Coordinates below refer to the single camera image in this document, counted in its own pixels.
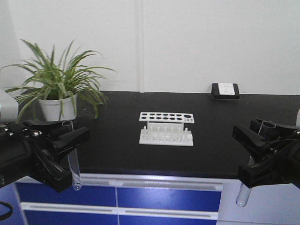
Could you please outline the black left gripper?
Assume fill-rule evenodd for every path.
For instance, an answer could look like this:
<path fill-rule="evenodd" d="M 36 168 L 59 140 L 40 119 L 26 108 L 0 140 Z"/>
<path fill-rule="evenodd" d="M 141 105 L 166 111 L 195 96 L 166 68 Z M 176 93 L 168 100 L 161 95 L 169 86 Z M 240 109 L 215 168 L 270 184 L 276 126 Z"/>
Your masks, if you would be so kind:
<path fill-rule="evenodd" d="M 89 138 L 88 128 L 71 131 L 62 121 L 26 120 L 2 124 L 0 184 L 9 185 L 29 176 L 62 192 L 72 185 L 72 173 L 60 162 Z"/>

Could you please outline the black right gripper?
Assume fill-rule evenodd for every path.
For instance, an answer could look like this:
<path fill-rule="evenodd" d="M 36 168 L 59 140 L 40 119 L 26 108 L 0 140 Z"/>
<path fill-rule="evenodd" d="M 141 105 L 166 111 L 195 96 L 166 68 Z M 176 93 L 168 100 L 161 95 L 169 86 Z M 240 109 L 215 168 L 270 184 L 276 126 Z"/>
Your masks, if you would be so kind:
<path fill-rule="evenodd" d="M 293 184 L 300 186 L 300 130 L 283 124 L 235 125 L 232 136 L 250 154 L 250 162 L 241 165 L 243 177 L 250 187 Z"/>

